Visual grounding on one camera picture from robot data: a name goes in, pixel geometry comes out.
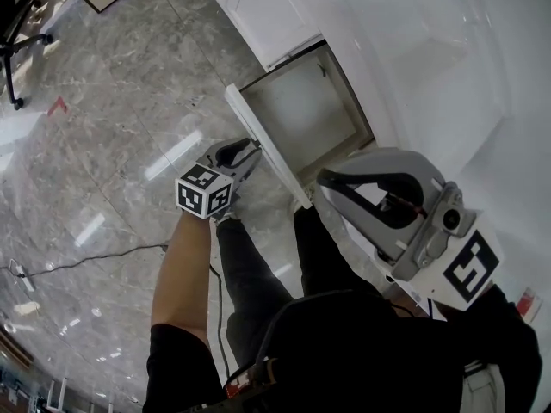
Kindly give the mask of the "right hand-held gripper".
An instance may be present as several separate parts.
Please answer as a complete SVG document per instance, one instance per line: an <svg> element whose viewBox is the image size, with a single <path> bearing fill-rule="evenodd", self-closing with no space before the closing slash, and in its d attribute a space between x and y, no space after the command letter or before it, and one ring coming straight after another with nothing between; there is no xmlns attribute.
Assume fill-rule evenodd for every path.
<svg viewBox="0 0 551 413"><path fill-rule="evenodd" d="M333 208L397 261L387 274L424 299L466 311L504 260L487 214L465 207L453 182L440 193L442 174L418 152L379 148L358 154L322 169L317 182ZM390 201L375 205L360 195L359 188L370 184ZM403 255L401 244L407 245Z"/></svg>

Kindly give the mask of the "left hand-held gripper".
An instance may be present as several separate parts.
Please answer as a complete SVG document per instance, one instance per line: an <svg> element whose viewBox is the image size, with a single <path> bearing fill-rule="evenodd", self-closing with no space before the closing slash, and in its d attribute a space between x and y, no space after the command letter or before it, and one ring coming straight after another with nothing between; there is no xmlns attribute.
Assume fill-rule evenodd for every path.
<svg viewBox="0 0 551 413"><path fill-rule="evenodd" d="M250 138L220 141L205 152L205 164L189 163L175 180L176 206L200 219L223 214L230 206L235 183L243 183L256 168L262 149ZM223 166L226 174L208 166Z"/></svg>

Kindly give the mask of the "person's left forearm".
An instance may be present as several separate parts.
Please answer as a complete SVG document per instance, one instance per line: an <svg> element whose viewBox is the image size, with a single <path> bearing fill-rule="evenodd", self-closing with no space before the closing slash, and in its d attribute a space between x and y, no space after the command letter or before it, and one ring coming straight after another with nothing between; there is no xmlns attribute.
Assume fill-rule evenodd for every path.
<svg viewBox="0 0 551 413"><path fill-rule="evenodd" d="M210 255L209 222L182 213L158 273L151 325L168 324L208 343Z"/></svg>

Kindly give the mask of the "person's left shoe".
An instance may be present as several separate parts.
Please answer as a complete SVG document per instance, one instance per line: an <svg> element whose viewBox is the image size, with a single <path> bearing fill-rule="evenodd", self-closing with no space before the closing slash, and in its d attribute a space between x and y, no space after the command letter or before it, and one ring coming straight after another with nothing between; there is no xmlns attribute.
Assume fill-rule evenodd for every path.
<svg viewBox="0 0 551 413"><path fill-rule="evenodd" d="M228 219L238 220L235 209L236 202L236 200L232 200L227 207L213 215L213 219L216 225L219 225Z"/></svg>

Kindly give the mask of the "person's right leg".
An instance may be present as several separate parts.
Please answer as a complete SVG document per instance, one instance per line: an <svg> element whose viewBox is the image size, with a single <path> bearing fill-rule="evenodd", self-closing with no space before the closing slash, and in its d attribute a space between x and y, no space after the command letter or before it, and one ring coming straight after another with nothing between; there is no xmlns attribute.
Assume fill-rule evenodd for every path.
<svg viewBox="0 0 551 413"><path fill-rule="evenodd" d="M307 209L301 206L294 213L294 232L306 296L353 290L382 297L371 283L352 270L314 206Z"/></svg>

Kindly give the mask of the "person's leg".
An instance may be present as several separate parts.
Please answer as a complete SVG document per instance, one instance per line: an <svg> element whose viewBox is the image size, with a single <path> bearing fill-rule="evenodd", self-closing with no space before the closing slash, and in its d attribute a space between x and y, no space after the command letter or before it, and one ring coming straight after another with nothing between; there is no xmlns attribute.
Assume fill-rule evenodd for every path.
<svg viewBox="0 0 551 413"><path fill-rule="evenodd" d="M226 217L216 227L226 288L234 306L226 336L239 367L257 360L272 319L294 298L258 252L243 223Z"/></svg>
<svg viewBox="0 0 551 413"><path fill-rule="evenodd" d="M306 296L353 290L382 297L371 283L352 270L314 206L307 209L301 206L294 213L294 232Z"/></svg>

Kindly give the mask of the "person's left leg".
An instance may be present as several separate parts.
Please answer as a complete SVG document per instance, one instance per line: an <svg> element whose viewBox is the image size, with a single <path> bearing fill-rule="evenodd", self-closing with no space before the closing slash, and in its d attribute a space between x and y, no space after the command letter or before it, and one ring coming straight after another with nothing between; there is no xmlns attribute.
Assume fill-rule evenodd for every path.
<svg viewBox="0 0 551 413"><path fill-rule="evenodd" d="M216 227L226 288L234 306L226 336L239 367L257 360L272 319L294 298L258 252L243 223L226 217Z"/></svg>

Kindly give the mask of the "white vanity cabinet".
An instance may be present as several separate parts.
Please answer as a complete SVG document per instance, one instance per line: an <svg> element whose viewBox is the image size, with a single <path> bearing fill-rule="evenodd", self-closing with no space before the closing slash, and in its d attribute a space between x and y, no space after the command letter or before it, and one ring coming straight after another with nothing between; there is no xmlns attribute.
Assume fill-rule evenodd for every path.
<svg viewBox="0 0 551 413"><path fill-rule="evenodd" d="M215 1L253 51L265 74L325 41L301 0Z"/></svg>

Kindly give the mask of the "person's black shirt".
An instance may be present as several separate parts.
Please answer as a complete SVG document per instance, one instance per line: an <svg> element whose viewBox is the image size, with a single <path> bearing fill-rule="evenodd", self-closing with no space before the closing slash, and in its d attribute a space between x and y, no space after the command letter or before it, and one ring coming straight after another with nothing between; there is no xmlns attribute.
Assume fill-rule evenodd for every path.
<svg viewBox="0 0 551 413"><path fill-rule="evenodd" d="M459 413L467 367L496 366L505 413L529 413L542 374L536 333L498 287L445 321L399 317L342 292L298 300L266 339L281 413Z"/></svg>

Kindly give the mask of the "black chest pack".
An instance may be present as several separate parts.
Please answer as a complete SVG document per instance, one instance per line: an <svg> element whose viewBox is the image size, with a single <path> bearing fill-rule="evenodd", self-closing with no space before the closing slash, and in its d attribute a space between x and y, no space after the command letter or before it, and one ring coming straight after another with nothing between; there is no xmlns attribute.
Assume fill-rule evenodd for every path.
<svg viewBox="0 0 551 413"><path fill-rule="evenodd" d="M249 391L262 391L274 385L276 363L275 358L265 358L260 363L236 371L224 385L226 397L235 398Z"/></svg>

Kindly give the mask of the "white power strip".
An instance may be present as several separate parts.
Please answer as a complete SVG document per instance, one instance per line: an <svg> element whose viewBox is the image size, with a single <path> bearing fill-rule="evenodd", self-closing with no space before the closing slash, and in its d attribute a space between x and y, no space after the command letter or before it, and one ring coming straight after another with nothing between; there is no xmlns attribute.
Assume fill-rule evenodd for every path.
<svg viewBox="0 0 551 413"><path fill-rule="evenodd" d="M13 258L9 260L9 271L25 286L28 292L33 293L35 291L35 286L26 269Z"/></svg>

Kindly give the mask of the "black office chair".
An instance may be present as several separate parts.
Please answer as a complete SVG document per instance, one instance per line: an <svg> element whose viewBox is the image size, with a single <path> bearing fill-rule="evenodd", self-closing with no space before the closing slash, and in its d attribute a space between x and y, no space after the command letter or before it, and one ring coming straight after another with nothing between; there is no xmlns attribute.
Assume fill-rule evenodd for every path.
<svg viewBox="0 0 551 413"><path fill-rule="evenodd" d="M4 71L9 101L15 110L23 108L24 100L15 97L12 57L21 49L39 41L43 46L53 43L53 37L50 34L37 34L25 40L16 40L31 11L40 7L41 1L39 0L27 0L25 3L16 3L15 0L0 0L0 70Z"/></svg>

